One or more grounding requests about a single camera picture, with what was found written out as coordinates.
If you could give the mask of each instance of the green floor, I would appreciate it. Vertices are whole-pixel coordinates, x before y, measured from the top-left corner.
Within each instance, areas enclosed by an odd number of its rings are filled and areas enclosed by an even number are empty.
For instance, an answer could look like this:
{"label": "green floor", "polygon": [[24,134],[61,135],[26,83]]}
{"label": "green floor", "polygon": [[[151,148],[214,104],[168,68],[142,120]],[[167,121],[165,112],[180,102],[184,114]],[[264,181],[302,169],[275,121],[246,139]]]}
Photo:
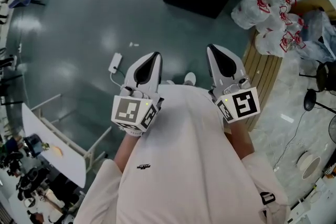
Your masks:
{"label": "green floor", "polygon": [[[192,71],[197,86],[209,89],[206,46],[221,45],[242,56],[248,43],[249,31],[230,18],[238,1],[230,0],[217,19],[162,0],[48,0],[45,7],[17,8],[7,46],[8,53],[22,46],[16,73],[24,73],[24,81],[15,82],[10,99],[33,107],[62,93],[62,100],[46,107],[45,116],[66,116],[56,126],[88,149],[111,125],[113,96],[119,93],[108,72],[115,52],[123,55],[120,69],[126,72],[139,57],[159,51],[163,80],[181,83]],[[130,47],[130,42],[139,46]],[[121,76],[115,79],[122,83]],[[20,105],[8,112],[19,128]],[[113,157],[122,136],[113,126],[99,150]]]}

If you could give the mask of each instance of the white power strip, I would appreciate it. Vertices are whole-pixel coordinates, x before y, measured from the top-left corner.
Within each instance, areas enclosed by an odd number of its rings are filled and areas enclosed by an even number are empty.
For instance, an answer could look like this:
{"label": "white power strip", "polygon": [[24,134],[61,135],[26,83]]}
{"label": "white power strip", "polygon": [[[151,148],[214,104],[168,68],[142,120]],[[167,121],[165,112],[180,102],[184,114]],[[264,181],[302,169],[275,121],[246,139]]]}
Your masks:
{"label": "white power strip", "polygon": [[120,62],[121,62],[121,59],[122,59],[122,55],[119,54],[119,53],[115,53],[113,58],[112,58],[112,61],[110,63],[110,66],[109,66],[109,71],[112,73],[112,74],[115,74],[117,72],[117,68],[119,67],[120,65]]}

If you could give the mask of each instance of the wooden platform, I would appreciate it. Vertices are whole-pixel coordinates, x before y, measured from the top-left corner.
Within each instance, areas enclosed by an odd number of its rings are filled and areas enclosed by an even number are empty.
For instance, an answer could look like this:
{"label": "wooden platform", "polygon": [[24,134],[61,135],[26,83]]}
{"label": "wooden platform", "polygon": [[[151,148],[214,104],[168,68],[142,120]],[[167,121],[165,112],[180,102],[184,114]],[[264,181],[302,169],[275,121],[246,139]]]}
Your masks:
{"label": "wooden platform", "polygon": [[[251,42],[247,46],[243,56],[243,64],[251,79],[252,87],[257,87],[260,110],[262,112],[278,76],[282,58],[259,54],[254,46],[257,34],[258,32],[255,31]],[[245,120],[249,131],[253,130],[259,117],[260,114]]]}

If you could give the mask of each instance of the black buckle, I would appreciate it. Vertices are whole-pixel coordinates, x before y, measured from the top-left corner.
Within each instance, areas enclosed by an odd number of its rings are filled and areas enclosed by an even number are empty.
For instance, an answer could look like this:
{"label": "black buckle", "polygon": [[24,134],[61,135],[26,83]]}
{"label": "black buckle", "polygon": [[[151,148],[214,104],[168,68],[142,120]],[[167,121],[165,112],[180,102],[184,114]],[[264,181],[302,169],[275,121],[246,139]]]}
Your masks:
{"label": "black buckle", "polygon": [[262,203],[264,205],[269,204],[270,202],[275,201],[275,196],[273,193],[260,193]]}

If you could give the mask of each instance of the white desk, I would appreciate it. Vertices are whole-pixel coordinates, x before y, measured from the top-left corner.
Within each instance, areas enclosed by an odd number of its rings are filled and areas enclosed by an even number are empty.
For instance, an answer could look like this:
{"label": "white desk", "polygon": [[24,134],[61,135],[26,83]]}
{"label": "white desk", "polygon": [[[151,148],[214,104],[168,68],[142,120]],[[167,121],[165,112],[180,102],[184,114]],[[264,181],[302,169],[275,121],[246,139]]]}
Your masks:
{"label": "white desk", "polygon": [[84,188],[85,158],[55,135],[24,103],[22,104],[22,120],[26,136],[37,134],[43,142],[60,148],[63,154],[62,157],[58,156],[50,149],[43,151],[41,155],[67,178]]}

